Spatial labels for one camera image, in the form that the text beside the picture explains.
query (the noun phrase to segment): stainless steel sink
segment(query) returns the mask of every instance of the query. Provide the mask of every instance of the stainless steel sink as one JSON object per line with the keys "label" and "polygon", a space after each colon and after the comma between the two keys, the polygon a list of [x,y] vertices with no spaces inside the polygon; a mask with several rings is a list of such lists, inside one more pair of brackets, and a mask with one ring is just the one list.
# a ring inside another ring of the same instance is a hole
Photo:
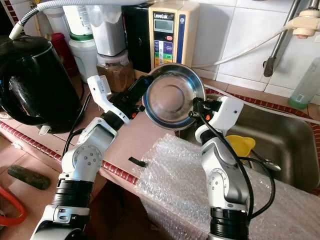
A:
{"label": "stainless steel sink", "polygon": [[[180,131],[180,137],[196,143],[195,127]],[[310,191],[319,185],[320,172],[314,134],[304,121],[276,115],[245,105],[227,135],[255,139],[254,150],[281,167],[272,172],[275,179]],[[252,166],[263,173],[260,166]]]}

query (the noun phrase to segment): digital display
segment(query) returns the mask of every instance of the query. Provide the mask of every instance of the digital display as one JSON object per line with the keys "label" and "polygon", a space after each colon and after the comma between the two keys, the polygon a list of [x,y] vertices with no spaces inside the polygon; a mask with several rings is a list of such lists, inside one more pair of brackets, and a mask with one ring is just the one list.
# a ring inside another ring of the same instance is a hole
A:
{"label": "digital display", "polygon": [[171,20],[154,20],[154,30],[158,32],[173,33],[174,32],[174,21]]}

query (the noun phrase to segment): black cable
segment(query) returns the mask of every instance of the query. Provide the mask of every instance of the black cable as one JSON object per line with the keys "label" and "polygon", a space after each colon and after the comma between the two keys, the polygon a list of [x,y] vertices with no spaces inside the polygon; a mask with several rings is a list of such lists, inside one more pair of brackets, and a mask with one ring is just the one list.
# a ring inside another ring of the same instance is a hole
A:
{"label": "black cable", "polygon": [[[74,123],[73,123],[73,125],[72,125],[72,127],[71,127],[70,133],[69,133],[68,138],[67,138],[66,141],[70,141],[69,138],[71,137],[72,133],[74,132],[74,130],[75,130],[77,124],[78,124],[78,121],[79,121],[79,120],[81,119],[81,117],[83,116],[83,114],[84,114],[84,112],[85,112],[85,110],[86,110],[86,108],[87,108],[87,105],[88,105],[88,103],[89,103],[90,98],[91,98],[91,93],[89,93],[89,94],[86,96],[86,98],[85,98],[85,100],[84,100],[84,103],[83,103],[83,106],[82,106],[82,108],[81,108],[81,111],[79,112],[79,115],[76,117],[76,119],[75,119],[75,121],[74,121]],[[67,148],[67,143],[66,143],[66,144],[64,145],[62,157],[66,154],[67,151],[68,151],[68,148]]]}
{"label": "black cable", "polygon": [[81,97],[80,97],[80,101],[82,101],[82,99],[84,98],[84,95],[85,95],[85,84],[84,84],[84,81],[82,81],[81,79]]}
{"label": "black cable", "polygon": [[264,165],[264,163],[262,161],[254,159],[254,158],[251,158],[251,157],[239,157],[239,158],[242,159],[242,160],[247,160],[247,161],[251,161],[251,162],[259,164],[262,167],[263,171],[269,177],[270,183],[271,183],[271,194],[270,194],[269,201],[262,208],[260,208],[258,211],[256,211],[255,213],[252,214],[251,219],[253,219],[256,216],[262,214],[265,210],[267,210],[271,206],[273,201],[275,200],[276,183],[275,183],[274,177],[272,176],[272,174],[270,173],[270,171],[267,169],[267,167]]}
{"label": "black cable", "polygon": [[69,145],[71,143],[71,140],[74,138],[74,136],[81,134],[83,130],[85,130],[85,129],[80,128],[80,129],[74,131],[73,133],[71,133],[70,137],[68,137],[68,139],[66,140],[66,143],[65,143],[66,152],[68,151]]}
{"label": "black cable", "polygon": [[220,139],[220,141],[225,145],[225,147],[230,151],[230,153],[232,154],[232,156],[234,157],[236,163],[238,164],[239,166],[239,169],[240,171],[242,172],[243,174],[243,177],[244,177],[244,180],[245,180],[245,183],[248,187],[248,191],[249,191],[249,200],[250,200],[250,203],[249,203],[249,210],[248,210],[248,220],[250,221],[252,219],[252,214],[253,214],[253,211],[254,211],[254,191],[253,191],[253,188],[252,188],[252,185],[251,185],[251,182],[250,182],[250,179],[249,179],[249,176],[246,172],[246,169],[245,167],[243,166],[242,162],[240,161],[238,155],[236,154],[236,152],[234,151],[234,149],[230,146],[230,144],[227,142],[227,140],[220,135],[220,133],[213,127],[211,126],[206,120],[205,120],[205,117],[200,114],[200,118],[202,120],[202,122],[213,132],[213,134]]}

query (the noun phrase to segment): kettle handle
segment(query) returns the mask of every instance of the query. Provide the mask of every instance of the kettle handle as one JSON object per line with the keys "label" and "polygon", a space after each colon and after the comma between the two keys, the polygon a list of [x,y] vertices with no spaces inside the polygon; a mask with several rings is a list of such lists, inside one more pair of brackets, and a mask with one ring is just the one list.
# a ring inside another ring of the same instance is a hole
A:
{"label": "kettle handle", "polygon": [[9,59],[0,67],[0,105],[15,120],[27,125],[40,125],[45,120],[40,116],[30,116],[13,101],[9,90],[9,80],[13,71],[14,59]]}

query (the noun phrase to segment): stainless steel bowl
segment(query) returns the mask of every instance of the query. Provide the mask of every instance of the stainless steel bowl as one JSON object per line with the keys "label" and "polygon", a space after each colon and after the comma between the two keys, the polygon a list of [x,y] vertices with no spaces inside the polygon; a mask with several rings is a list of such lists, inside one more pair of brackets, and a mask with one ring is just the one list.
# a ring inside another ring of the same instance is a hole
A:
{"label": "stainless steel bowl", "polygon": [[158,126],[169,130],[188,128],[195,120],[188,116],[193,99],[205,99],[201,79],[189,67],[167,63],[153,69],[153,83],[142,97],[145,113]]}

